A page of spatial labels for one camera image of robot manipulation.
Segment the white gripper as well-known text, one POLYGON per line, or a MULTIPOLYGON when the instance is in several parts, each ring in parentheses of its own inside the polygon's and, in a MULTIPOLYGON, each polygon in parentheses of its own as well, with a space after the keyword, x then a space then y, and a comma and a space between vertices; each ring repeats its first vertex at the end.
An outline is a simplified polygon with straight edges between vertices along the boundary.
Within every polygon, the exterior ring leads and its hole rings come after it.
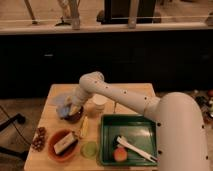
POLYGON ((90 94, 86 90, 80 86, 76 86, 68 96, 67 102, 75 106, 83 106, 89 98, 90 94))

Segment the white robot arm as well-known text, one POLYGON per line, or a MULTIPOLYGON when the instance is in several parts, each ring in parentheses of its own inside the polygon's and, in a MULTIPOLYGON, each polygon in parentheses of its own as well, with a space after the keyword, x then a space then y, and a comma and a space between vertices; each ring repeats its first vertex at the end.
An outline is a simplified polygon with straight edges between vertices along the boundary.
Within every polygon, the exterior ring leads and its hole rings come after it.
POLYGON ((189 95, 162 98, 125 90, 104 81, 101 72, 84 74, 71 94, 71 112, 93 94, 103 95, 156 123, 158 171, 210 171, 201 109, 189 95))

